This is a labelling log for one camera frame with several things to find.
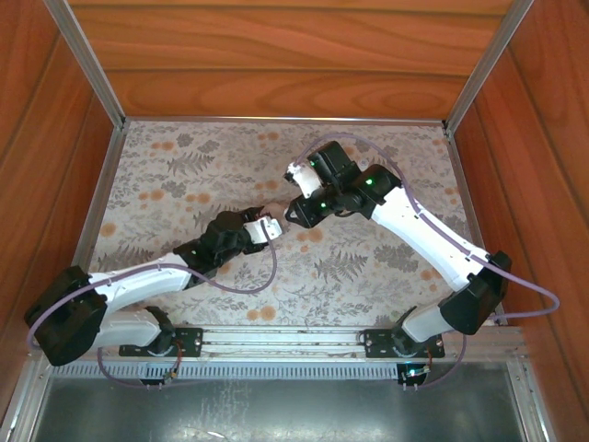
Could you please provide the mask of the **aluminium frame post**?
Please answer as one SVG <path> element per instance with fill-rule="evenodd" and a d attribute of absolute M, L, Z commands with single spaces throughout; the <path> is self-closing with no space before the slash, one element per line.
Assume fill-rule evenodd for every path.
<path fill-rule="evenodd" d="M 116 94 L 67 0 L 42 0 L 58 30 L 84 72 L 112 124 L 121 129 L 126 115 Z"/>
<path fill-rule="evenodd" d="M 456 102 L 445 119 L 445 130 L 454 136 L 468 109 L 479 94 L 482 86 L 507 48 L 510 40 L 524 20 L 535 0 L 514 0 L 490 44 L 477 62 L 472 74 L 458 95 Z"/>

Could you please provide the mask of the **floral print tablecloth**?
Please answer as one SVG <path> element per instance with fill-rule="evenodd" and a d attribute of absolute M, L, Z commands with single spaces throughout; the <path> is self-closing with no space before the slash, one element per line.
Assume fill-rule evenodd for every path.
<path fill-rule="evenodd" d="M 439 127 L 132 122 L 90 270 L 159 258 L 199 237 L 225 210 L 289 203 L 297 189 L 283 178 L 287 165 L 335 133 L 361 167 L 396 161 L 417 200 L 471 240 Z M 309 230 L 283 226 L 275 251 L 233 259 L 216 282 L 151 304 L 194 325 L 387 327 L 407 309 L 450 292 L 411 247 L 360 215 L 332 217 Z"/>

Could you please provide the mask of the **small circuit board green light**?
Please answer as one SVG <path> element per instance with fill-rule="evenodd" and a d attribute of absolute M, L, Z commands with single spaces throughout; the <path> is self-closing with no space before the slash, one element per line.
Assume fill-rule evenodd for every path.
<path fill-rule="evenodd" d="M 427 364 L 403 363 L 397 364 L 398 384 L 401 386 L 420 386 L 426 379 L 431 368 Z"/>

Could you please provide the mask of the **aluminium mounting rail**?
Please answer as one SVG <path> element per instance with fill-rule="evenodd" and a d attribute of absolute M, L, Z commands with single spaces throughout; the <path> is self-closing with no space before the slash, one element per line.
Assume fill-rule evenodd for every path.
<path fill-rule="evenodd" d="M 203 325 L 198 358 L 184 362 L 507 362 L 528 358 L 518 327 L 485 325 L 473 336 L 451 331 L 441 336 L 443 358 L 367 358 L 358 342 L 361 326 L 228 326 Z"/>

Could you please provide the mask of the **aluminium frame rail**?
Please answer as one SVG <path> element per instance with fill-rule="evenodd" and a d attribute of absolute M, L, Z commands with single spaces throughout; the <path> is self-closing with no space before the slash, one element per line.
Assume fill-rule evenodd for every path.
<path fill-rule="evenodd" d="M 50 376 L 44 356 L 24 365 L 0 427 L 0 442 L 30 442 Z"/>
<path fill-rule="evenodd" d="M 346 125 L 394 125 L 444 127 L 438 119 L 395 118 L 337 118 L 337 117 L 268 117 L 268 116 L 128 116 L 126 122 L 240 122 L 240 123 L 288 123 L 288 124 L 346 124 Z"/>
<path fill-rule="evenodd" d="M 449 130 L 444 129 L 444 134 L 448 142 L 448 155 L 452 163 L 453 171 L 456 177 L 457 188 L 464 207 L 468 229 L 471 236 L 471 242 L 476 246 L 485 249 L 484 239 L 481 235 L 479 222 L 475 213 L 474 205 L 472 203 L 466 175 L 462 167 L 455 138 Z"/>
<path fill-rule="evenodd" d="M 110 189 L 114 182 L 117 168 L 121 158 L 121 151 L 124 146 L 126 132 L 124 129 L 115 128 L 112 131 L 110 143 L 104 158 L 98 181 L 88 208 L 85 223 L 83 225 L 71 265 L 61 271 L 55 278 L 55 283 L 60 291 L 57 295 L 60 298 L 69 286 L 65 282 L 65 273 L 72 267 L 79 267 L 87 272 L 96 245 L 102 219 L 106 211 L 110 197 Z"/>
<path fill-rule="evenodd" d="M 525 442 L 557 442 L 533 367 L 523 359 L 506 363 Z"/>

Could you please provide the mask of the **steel sheet panel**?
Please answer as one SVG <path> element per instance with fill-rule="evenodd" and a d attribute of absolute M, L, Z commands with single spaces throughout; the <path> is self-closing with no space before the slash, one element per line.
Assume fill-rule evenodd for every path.
<path fill-rule="evenodd" d="M 406 391 L 391 381 L 212 381 L 162 391 L 50 386 L 33 442 L 523 442 L 498 370 Z"/>

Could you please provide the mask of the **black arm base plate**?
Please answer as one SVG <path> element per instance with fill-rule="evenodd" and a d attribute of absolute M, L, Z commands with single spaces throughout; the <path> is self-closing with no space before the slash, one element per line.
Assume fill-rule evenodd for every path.
<path fill-rule="evenodd" d="M 122 345 L 119 356 L 123 357 L 177 357 L 182 352 L 183 357 L 198 358 L 201 356 L 203 344 L 203 329 L 194 327 L 178 327 L 172 336 L 167 349 L 154 351 L 150 347 Z"/>
<path fill-rule="evenodd" d="M 401 328 L 366 329 L 358 333 L 358 342 L 367 358 L 443 358 L 444 343 L 440 335 L 425 342 L 414 341 Z"/>

